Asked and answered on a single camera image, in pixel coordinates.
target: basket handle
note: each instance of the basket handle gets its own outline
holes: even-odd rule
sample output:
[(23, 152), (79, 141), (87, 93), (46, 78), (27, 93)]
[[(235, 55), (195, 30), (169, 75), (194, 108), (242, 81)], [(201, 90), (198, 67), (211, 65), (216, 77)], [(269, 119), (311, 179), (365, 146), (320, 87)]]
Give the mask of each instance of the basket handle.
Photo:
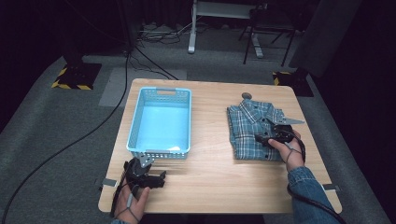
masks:
[(175, 88), (156, 88), (157, 94), (159, 95), (174, 95), (176, 94)]

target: black curtain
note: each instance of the black curtain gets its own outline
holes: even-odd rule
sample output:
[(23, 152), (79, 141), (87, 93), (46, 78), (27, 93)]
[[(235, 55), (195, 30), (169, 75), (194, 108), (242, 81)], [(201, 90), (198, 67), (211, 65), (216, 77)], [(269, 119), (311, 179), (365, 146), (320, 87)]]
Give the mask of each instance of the black curtain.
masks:
[(145, 24), (155, 22), (176, 29), (191, 22), (192, 0), (140, 0)]
[(321, 77), (352, 22), (361, 0), (321, 0), (289, 67)]

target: small gray object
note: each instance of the small gray object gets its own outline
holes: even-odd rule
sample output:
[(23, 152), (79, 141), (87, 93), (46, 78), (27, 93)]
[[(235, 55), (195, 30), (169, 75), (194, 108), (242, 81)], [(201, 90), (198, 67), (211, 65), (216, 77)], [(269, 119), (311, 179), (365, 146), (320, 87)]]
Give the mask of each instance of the small gray object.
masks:
[(251, 94), (248, 92), (244, 92), (242, 93), (242, 98), (244, 98), (245, 100), (246, 99), (251, 100)]

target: folded plaid shirt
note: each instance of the folded plaid shirt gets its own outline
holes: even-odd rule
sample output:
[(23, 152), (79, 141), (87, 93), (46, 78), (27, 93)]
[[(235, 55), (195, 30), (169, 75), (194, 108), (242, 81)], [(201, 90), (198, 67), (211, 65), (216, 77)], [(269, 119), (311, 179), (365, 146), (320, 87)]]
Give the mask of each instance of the folded plaid shirt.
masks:
[(239, 106), (227, 108), (230, 142), (238, 160), (282, 161), (277, 149), (256, 142), (255, 134), (271, 133), (274, 121), (284, 117), (271, 103), (245, 99)]

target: black device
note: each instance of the black device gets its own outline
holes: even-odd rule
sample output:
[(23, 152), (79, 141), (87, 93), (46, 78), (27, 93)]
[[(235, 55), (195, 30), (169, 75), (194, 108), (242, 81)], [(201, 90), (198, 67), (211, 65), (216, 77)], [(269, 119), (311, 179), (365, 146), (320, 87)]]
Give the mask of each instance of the black device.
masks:
[(166, 171), (163, 171), (160, 175), (149, 175), (150, 168), (151, 164), (143, 167), (137, 157), (124, 163), (125, 178), (134, 196), (136, 196), (139, 188), (156, 189), (162, 188), (165, 184)]
[(149, 175), (149, 169), (154, 159), (148, 158), (144, 154), (140, 157), (133, 157), (130, 161), (124, 163), (124, 172), (122, 174), (116, 192), (114, 192), (113, 203), (111, 204), (110, 216), (114, 217), (116, 211), (117, 201), (119, 199), (122, 188), (128, 186), (132, 194), (136, 197), (139, 188), (149, 187), (151, 189), (162, 188), (165, 184), (166, 171), (160, 175)]
[(274, 125), (270, 133), (255, 134), (254, 138), (257, 142), (262, 143), (263, 147), (271, 147), (268, 140), (274, 139), (280, 143), (291, 142), (294, 135), (290, 125)]

